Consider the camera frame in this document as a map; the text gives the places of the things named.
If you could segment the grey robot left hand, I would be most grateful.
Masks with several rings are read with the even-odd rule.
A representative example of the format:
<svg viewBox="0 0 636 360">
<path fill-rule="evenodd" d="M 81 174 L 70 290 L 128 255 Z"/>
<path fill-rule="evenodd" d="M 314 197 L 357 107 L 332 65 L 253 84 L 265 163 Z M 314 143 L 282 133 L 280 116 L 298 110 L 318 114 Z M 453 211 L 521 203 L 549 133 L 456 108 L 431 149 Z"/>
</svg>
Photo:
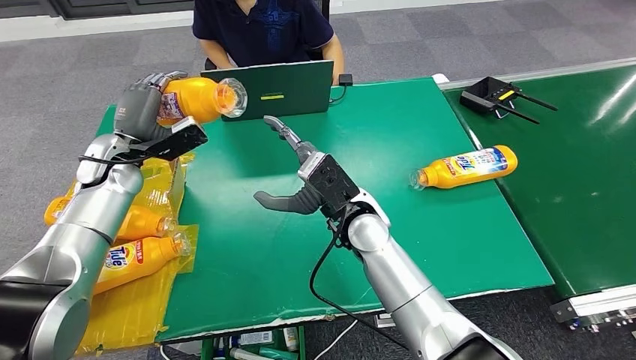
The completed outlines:
<svg viewBox="0 0 636 360">
<path fill-rule="evenodd" d="M 163 90 L 173 80 L 186 78 L 187 72 L 150 73 L 122 93 L 115 110 L 116 134 L 144 143 L 169 137 L 172 131 L 157 123 Z"/>
</svg>

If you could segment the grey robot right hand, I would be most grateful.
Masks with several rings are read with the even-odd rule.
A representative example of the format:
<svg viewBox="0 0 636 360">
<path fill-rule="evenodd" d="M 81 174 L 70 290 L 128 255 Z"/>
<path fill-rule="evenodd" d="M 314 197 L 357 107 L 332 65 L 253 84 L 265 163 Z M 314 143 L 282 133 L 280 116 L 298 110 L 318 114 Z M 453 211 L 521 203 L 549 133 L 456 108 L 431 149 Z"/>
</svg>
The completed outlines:
<svg viewBox="0 0 636 360">
<path fill-rule="evenodd" d="M 279 118 L 265 115 L 264 122 L 285 140 L 295 152 L 301 166 L 317 151 L 308 141 L 302 140 L 290 127 Z M 253 198 L 265 209 L 276 212 L 291 212 L 300 215 L 311 215 L 323 204 L 322 197 L 309 185 L 304 185 L 290 196 L 272 196 L 264 191 L 257 191 Z"/>
</svg>

